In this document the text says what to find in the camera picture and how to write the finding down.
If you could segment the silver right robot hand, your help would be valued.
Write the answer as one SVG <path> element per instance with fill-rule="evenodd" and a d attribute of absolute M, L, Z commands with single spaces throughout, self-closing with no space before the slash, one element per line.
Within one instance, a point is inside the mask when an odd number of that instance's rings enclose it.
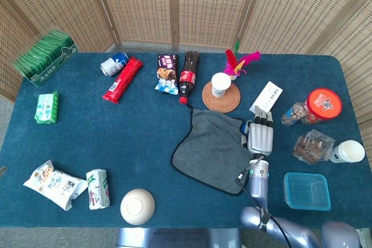
<path fill-rule="evenodd" d="M 255 106 L 254 121 L 248 120 L 241 128 L 241 145 L 253 156 L 269 156 L 273 150 L 273 116 Z"/>

